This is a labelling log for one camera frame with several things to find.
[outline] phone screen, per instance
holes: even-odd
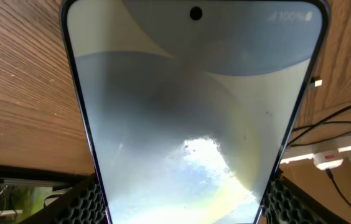
[[[322,17],[293,1],[73,2],[68,51],[113,224],[257,221]]]

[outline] wire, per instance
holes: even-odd
[[[344,195],[340,191],[339,187],[337,186],[336,181],[333,178],[332,171],[330,169],[326,169],[325,171],[326,171],[327,176],[329,177],[329,179],[332,181],[333,185],[335,186],[335,188],[336,188],[337,192],[339,193],[339,195],[343,198],[345,203],[347,203],[351,207],[351,203],[344,197]]]
[[[332,119],[333,117],[344,113],[348,110],[351,110],[351,105],[350,106],[346,106],[345,108],[342,108],[341,110],[336,111],[335,113],[332,113],[331,115],[327,116],[326,118],[318,121],[317,123],[313,124],[312,126],[310,126],[309,128],[307,128],[305,131],[303,131],[301,134],[299,134],[297,137],[295,137],[294,139],[292,139],[291,141],[288,142],[287,146],[290,146],[292,143],[294,143],[295,141],[297,141],[298,139],[302,138],[303,136],[305,136],[307,133],[309,133],[310,131],[312,131],[314,128],[324,124],[326,121]]]
[[[328,121],[328,122],[324,122],[323,124],[351,124],[351,121]],[[298,127],[298,128],[293,129],[293,131],[299,131],[301,129],[309,128],[311,126],[312,125]],[[292,145],[289,145],[289,147],[309,146],[309,145],[312,145],[312,144],[318,144],[318,143],[326,142],[326,141],[329,141],[329,140],[332,140],[332,139],[337,139],[339,137],[346,136],[348,134],[351,134],[351,131],[347,131],[346,133],[342,133],[342,134],[339,134],[339,135],[331,137],[331,138],[322,139],[322,140],[318,140],[318,141],[314,141],[314,142],[310,142],[310,143],[292,144]]]

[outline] brown wooden desk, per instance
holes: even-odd
[[[0,1],[0,164],[93,172],[59,28],[60,1]],[[332,23],[296,126],[351,104],[351,0],[331,2]],[[336,120],[351,120],[351,111]],[[351,126],[326,126],[303,141]]]

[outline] wooden surface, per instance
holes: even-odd
[[[351,0],[331,2],[332,23],[296,126],[351,104]],[[93,172],[58,20],[59,1],[0,1],[0,164]],[[351,111],[337,120],[351,120]],[[302,141],[351,126],[326,126]]]

